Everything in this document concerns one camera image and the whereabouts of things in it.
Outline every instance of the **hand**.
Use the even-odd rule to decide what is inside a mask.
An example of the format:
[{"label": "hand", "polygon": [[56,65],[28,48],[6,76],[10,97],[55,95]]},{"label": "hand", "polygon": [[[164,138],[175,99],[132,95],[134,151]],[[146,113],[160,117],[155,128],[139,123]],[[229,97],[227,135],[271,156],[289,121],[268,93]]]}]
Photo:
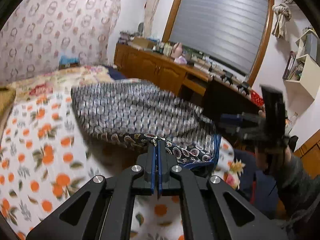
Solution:
[{"label": "hand", "polygon": [[[263,171],[265,171],[268,168],[267,155],[282,154],[281,152],[279,152],[279,149],[271,149],[271,148],[265,149],[264,152],[259,152],[257,147],[254,148],[254,153],[256,157],[256,165],[258,169]],[[292,156],[292,152],[289,146],[287,146],[284,152],[284,161],[282,161],[280,164],[282,165],[282,164],[288,163],[291,160],[291,156]]]},{"label": "hand", "polygon": [[266,111],[263,109],[263,110],[259,110],[259,113],[258,113],[261,117],[266,117]]}]

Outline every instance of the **cardboard box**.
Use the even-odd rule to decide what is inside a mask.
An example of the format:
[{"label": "cardboard box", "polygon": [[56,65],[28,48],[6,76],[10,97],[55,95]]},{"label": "cardboard box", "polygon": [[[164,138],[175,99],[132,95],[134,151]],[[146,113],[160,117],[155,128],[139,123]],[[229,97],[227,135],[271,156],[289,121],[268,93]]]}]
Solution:
[{"label": "cardboard box", "polygon": [[138,46],[140,46],[142,48],[145,48],[145,49],[152,49],[153,46],[156,45],[155,42],[147,40],[147,39],[145,39],[143,37],[138,37],[138,36],[136,36],[133,39],[132,43],[134,43],[134,44],[136,44],[136,45],[138,45]]}]

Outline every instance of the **bed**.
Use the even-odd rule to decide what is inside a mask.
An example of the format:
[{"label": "bed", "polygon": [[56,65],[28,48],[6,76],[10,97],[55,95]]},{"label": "bed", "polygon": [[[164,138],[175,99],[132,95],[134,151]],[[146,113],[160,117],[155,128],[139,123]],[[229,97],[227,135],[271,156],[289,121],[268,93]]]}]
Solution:
[{"label": "bed", "polygon": [[[71,108],[71,87],[139,82],[123,78],[110,67],[82,66],[7,85],[16,98],[1,140],[0,205],[20,239],[94,176],[108,178],[135,163],[136,153],[87,138]],[[222,138],[214,174],[238,188],[244,164],[233,159]],[[183,240],[179,203],[178,196],[137,196],[130,238]]]}]

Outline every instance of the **paisley fabric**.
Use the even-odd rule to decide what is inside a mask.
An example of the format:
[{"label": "paisley fabric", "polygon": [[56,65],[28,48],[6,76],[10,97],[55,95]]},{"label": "paisley fabric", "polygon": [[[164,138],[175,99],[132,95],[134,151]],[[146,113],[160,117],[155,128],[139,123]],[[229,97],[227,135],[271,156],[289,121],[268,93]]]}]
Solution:
[{"label": "paisley fabric", "polygon": [[166,151],[181,166],[218,162],[221,136],[213,135],[214,124],[201,115],[202,108],[151,82],[92,84],[72,88],[71,96],[80,125],[95,138],[138,151],[172,138]]}]

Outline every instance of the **red basket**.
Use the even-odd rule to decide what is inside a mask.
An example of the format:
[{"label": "red basket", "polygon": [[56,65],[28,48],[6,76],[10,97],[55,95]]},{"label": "red basket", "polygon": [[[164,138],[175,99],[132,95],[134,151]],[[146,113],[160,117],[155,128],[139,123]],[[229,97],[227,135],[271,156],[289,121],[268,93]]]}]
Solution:
[{"label": "red basket", "polygon": [[258,93],[251,90],[251,101],[254,102],[257,106],[261,107],[264,105],[264,101]]}]

